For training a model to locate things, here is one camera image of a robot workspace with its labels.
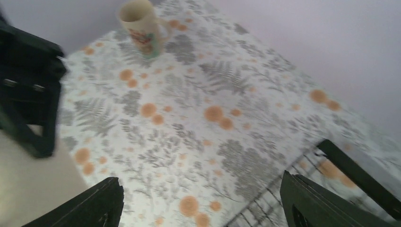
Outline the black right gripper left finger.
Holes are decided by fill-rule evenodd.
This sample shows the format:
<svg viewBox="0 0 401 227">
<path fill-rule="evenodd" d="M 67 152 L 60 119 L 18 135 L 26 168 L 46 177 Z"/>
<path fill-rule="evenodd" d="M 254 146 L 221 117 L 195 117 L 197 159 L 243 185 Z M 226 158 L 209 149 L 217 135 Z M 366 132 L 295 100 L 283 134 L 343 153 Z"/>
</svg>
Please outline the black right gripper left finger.
<svg viewBox="0 0 401 227">
<path fill-rule="evenodd" d="M 119 178 L 108 177 L 23 227 L 118 227 L 123 200 Z"/>
</svg>

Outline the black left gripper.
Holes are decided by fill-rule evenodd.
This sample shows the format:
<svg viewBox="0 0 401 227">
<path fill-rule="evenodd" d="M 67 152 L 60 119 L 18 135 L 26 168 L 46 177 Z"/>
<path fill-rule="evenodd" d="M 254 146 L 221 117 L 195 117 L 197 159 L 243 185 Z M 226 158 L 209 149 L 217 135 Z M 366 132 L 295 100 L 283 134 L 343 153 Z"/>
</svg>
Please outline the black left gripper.
<svg viewBox="0 0 401 227">
<path fill-rule="evenodd" d="M 31 156 L 55 149 L 64 52 L 0 15 L 0 128 Z"/>
</svg>

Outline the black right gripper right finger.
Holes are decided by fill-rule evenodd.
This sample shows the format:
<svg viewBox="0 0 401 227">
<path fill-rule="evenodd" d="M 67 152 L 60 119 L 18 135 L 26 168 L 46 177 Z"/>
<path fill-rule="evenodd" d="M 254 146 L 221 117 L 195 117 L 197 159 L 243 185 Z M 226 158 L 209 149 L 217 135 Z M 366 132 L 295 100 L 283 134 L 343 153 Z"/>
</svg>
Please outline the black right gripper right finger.
<svg viewBox="0 0 401 227">
<path fill-rule="evenodd" d="M 391 227 L 303 175 L 285 171 L 280 197 L 289 227 Z"/>
</svg>

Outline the tall floral cream mug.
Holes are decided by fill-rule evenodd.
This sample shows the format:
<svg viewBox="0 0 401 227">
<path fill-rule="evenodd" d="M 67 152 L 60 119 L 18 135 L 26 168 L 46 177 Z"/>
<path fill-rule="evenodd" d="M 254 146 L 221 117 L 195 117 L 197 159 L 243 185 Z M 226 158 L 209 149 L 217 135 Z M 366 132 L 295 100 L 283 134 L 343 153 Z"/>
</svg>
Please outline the tall floral cream mug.
<svg viewBox="0 0 401 227">
<path fill-rule="evenodd" d="M 118 11 L 118 19 L 145 59 L 158 57 L 172 37 L 170 24 L 159 18 L 149 0 L 131 0 Z"/>
</svg>

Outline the short cream mug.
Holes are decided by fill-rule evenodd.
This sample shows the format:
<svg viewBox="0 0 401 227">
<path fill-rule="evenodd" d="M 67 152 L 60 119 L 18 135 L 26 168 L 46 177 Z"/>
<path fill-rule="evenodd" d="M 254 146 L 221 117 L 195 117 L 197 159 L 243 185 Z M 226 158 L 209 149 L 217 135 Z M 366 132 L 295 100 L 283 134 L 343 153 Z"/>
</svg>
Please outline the short cream mug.
<svg viewBox="0 0 401 227">
<path fill-rule="evenodd" d="M 0 225 L 21 227 L 88 189 L 61 139 L 37 159 L 0 133 Z"/>
</svg>

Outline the floral patterned table mat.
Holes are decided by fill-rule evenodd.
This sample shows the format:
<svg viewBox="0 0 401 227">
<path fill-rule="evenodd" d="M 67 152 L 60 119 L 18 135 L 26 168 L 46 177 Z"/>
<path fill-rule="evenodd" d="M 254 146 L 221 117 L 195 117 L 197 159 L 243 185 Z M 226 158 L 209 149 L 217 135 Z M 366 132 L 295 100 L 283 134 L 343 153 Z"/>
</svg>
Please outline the floral patterned table mat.
<svg viewBox="0 0 401 227">
<path fill-rule="evenodd" d="M 122 227 L 224 227 L 245 199 L 227 143 L 277 159 L 317 144 L 398 144 L 204 0 L 156 13 L 173 37 L 146 60 L 123 30 L 66 63 L 60 135 L 89 185 L 124 187 Z"/>
</svg>

